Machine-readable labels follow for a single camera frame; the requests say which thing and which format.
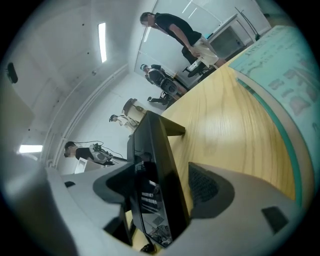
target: ceiling light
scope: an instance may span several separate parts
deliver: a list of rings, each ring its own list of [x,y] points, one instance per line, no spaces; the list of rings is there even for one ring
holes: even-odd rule
[[[182,13],[184,13],[184,12],[186,11],[186,9],[188,8],[188,6],[191,4],[192,1],[193,1],[193,0],[191,0],[191,1],[186,5],[186,7],[185,7],[184,10],[182,11]]]
[[[101,61],[102,61],[102,63],[104,63],[107,60],[106,23],[99,24],[98,30],[99,30],[99,44],[100,44]]]
[[[196,11],[196,9],[197,9],[197,8],[194,9],[194,11],[190,14],[190,16],[189,16],[188,19],[190,19],[191,15],[194,14],[194,12]]]
[[[21,145],[20,153],[36,153],[42,151],[42,145]]]
[[[146,33],[145,33],[145,37],[144,37],[144,40],[143,40],[143,42],[144,42],[144,43],[145,43],[145,42],[147,41],[147,39],[148,39],[148,36],[149,36],[150,30],[151,30],[151,27],[148,27],[148,30],[146,31]]]

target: wooden desk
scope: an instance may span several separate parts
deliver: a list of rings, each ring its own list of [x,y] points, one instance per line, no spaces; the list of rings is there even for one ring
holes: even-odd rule
[[[228,67],[232,60],[162,114],[186,128],[184,136],[169,137],[169,142],[189,213],[193,205],[188,162],[254,175],[295,199],[294,176],[283,139],[265,109],[236,82]]]

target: ceiling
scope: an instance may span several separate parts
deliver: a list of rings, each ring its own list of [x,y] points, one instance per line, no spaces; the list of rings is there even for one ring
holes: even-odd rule
[[[18,75],[15,91],[35,116],[24,143],[42,144],[59,116],[63,131],[94,90],[127,64],[139,2],[47,0],[29,17],[5,58]],[[100,23],[106,23],[104,63]]]

